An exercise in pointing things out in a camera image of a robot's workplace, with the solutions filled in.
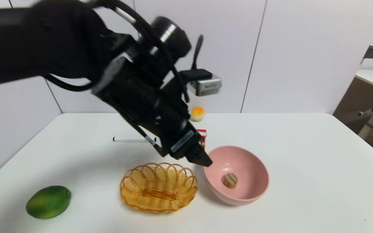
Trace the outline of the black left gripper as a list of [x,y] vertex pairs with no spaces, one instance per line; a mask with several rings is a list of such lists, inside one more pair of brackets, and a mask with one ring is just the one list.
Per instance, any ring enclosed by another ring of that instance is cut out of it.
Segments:
[[139,108],[139,125],[158,137],[161,146],[142,129],[140,133],[160,155],[169,154],[177,160],[185,156],[188,162],[203,167],[213,164],[198,143],[199,135],[188,121],[190,114],[180,95],[141,94]]

